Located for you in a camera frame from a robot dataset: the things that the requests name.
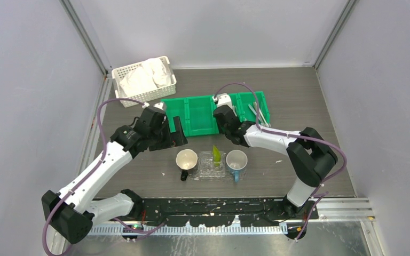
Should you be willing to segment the black mug cream inside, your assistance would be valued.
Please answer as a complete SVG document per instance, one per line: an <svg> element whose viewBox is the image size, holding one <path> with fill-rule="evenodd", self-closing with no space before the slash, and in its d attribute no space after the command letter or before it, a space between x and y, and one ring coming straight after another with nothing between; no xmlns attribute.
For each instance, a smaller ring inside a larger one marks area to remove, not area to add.
<svg viewBox="0 0 410 256"><path fill-rule="evenodd" d="M186 181L198 171L198 155L191 149L181 150L176 156L176 165L181 170L180 180Z"/></svg>

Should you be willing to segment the blue mug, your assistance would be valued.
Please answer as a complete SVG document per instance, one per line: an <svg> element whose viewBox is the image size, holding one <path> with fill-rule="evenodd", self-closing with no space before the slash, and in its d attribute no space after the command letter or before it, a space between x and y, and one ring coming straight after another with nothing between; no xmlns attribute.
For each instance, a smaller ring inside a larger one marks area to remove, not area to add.
<svg viewBox="0 0 410 256"><path fill-rule="evenodd" d="M233 175L234 182L238 183L241 173L245 171L248 164L248 157L241 150L232 150L226 155L225 164L230 174Z"/></svg>

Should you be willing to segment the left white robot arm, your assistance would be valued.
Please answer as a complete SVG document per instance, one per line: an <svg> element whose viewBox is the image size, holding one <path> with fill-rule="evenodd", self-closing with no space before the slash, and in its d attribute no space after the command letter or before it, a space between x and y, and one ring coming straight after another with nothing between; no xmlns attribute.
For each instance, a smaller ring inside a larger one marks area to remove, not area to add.
<svg viewBox="0 0 410 256"><path fill-rule="evenodd" d="M187 144L179 116L169 117L161 104L143 109L134 125L116 129L102 153L71 183L57 193L42 196L49 225L71 244L84 239L90 230L107 220L126 217L138 220L144 211L142 198L130 189L94 202L96 194L121 168L145 150L156 151Z"/></svg>

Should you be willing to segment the yellow toothpaste tube red cap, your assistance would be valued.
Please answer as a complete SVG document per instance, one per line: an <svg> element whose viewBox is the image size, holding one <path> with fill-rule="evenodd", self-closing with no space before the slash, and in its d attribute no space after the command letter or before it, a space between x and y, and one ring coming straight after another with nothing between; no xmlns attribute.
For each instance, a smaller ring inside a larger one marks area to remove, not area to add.
<svg viewBox="0 0 410 256"><path fill-rule="evenodd" d="M212 162L213 162L214 167L219 167L220 166L221 157L222 156L221 156L220 151L218 150L218 148L215 145L213 145L213 148L212 148Z"/></svg>

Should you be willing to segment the green compartment organizer bin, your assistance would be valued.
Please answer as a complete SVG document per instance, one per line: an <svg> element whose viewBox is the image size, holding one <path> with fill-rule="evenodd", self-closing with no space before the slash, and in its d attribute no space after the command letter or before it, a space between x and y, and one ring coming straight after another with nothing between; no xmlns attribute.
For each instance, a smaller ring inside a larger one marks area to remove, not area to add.
<svg viewBox="0 0 410 256"><path fill-rule="evenodd" d="M230 93L232 105L240 121L255 121L256 116L250 110L257 98L260 110L267 122L270 122L270 111L264 92L256 91L256 95L250 92ZM217 123L212 113L216 105L212 96L196 96L185 98L173 98L161 100L167 106L166 113L171 132L175 132L174 117L180 117L182 129L186 137L215 135L219 133Z"/></svg>

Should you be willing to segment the white plastic basket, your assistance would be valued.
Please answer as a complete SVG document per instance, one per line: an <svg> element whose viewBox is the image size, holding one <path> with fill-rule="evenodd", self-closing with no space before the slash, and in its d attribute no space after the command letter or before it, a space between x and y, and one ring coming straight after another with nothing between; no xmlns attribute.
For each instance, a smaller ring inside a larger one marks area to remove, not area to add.
<svg viewBox="0 0 410 256"><path fill-rule="evenodd" d="M166 56L115 68L111 72L115 96L148 102L176 93L176 77Z"/></svg>

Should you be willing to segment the clear oval textured tray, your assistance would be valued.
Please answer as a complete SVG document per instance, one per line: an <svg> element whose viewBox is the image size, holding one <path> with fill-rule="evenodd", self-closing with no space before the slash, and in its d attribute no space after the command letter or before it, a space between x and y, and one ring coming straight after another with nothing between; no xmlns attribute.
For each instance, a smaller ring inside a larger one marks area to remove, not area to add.
<svg viewBox="0 0 410 256"><path fill-rule="evenodd" d="M198 164L196 169L194 169L189 175L189 178L195 181L231 181L233 179L233 175L228 170L225 162L226 153L220 151L220 156L220 162L217 162L217 165L215 165L212 151L200 151L198 153Z"/></svg>

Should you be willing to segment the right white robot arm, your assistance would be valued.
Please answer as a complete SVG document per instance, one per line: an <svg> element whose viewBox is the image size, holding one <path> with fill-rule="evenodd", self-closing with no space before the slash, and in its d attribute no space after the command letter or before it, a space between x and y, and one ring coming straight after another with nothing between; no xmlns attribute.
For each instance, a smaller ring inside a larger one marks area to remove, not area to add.
<svg viewBox="0 0 410 256"><path fill-rule="evenodd" d="M296 173L296 180L285 197L284 214L297 219L305 211L305 202L312 196L338 158L329 145L313 128L303 131L283 131L259 128L255 122L240 121L236 116L228 94L213 97L216 109L213 117L220 133L235 145L263 148L289 157Z"/></svg>

